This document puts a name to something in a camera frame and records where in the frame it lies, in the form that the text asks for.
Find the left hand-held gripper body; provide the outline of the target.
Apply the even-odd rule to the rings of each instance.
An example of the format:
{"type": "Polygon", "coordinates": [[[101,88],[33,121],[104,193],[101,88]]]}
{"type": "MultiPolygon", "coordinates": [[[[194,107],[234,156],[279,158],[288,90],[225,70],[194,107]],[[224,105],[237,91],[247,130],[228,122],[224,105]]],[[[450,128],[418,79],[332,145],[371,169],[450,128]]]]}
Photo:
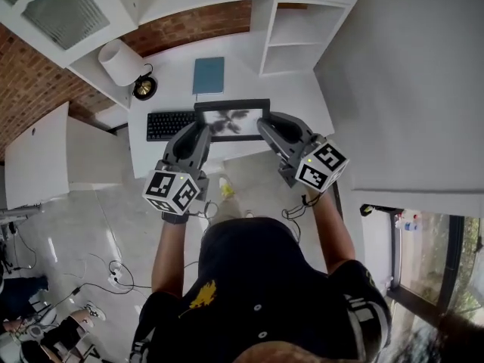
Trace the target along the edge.
{"type": "Polygon", "coordinates": [[[162,213],[183,216],[195,200],[205,200],[208,185],[204,171],[160,160],[150,171],[142,196],[162,213]]]}

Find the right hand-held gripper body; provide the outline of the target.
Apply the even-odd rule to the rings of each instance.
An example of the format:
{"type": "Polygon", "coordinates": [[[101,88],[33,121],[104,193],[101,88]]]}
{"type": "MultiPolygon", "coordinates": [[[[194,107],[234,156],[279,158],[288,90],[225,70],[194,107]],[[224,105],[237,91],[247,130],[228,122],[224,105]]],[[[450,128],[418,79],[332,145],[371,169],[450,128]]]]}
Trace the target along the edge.
{"type": "Polygon", "coordinates": [[[348,163],[349,159],[333,141],[313,135],[300,152],[281,160],[278,171],[290,188],[300,182],[324,193],[341,176],[348,163]]]}

